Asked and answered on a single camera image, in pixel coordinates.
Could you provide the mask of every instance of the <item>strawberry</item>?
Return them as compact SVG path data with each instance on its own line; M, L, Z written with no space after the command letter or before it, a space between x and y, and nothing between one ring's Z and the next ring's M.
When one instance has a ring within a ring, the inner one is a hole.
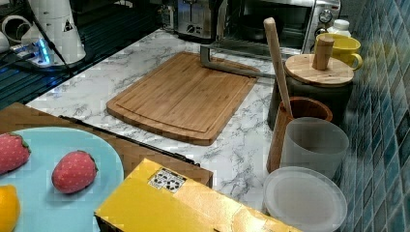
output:
M98 170L90 154L84 151L70 152L55 166L51 181L59 191L72 193L93 183Z
M24 139L15 133L0 135L0 174L14 170L28 161L30 148Z

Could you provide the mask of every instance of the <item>white marble surface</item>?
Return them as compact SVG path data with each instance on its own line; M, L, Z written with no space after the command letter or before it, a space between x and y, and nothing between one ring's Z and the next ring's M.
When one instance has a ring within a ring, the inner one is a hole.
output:
M218 139L195 146L127 125L108 115L105 103L179 51L199 52L199 45L158 30L27 105L55 116L75 117L158 148L187 156L214 172L214 189L256 210L262 209L265 164L272 133L266 123L273 81L259 78ZM214 54L273 73L264 60Z

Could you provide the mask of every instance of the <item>label on box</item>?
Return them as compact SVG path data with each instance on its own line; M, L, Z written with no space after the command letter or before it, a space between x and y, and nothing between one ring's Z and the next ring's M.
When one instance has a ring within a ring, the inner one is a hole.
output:
M187 179L175 172L161 168L148 182L156 189L166 188L171 192L177 192Z

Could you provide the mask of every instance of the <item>yellow mug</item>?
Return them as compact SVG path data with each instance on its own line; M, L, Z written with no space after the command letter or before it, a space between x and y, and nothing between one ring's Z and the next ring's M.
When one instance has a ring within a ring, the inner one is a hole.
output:
M346 65L350 66L353 70L358 70L362 66L362 56L356 53L361 46L360 42L358 42L357 40L338 34L324 33L316 37L316 44L319 41L319 38L334 39L335 43L332 51L333 58L342 61ZM355 61L357 61L357 65L356 67L353 67Z

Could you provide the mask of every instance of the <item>wooden cutting board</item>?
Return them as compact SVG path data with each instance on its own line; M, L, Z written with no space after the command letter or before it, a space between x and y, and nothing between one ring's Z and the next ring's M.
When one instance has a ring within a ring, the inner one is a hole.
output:
M223 59L239 69L259 70ZM199 55L180 52L110 100L109 114L144 130L211 145L256 78L204 68Z

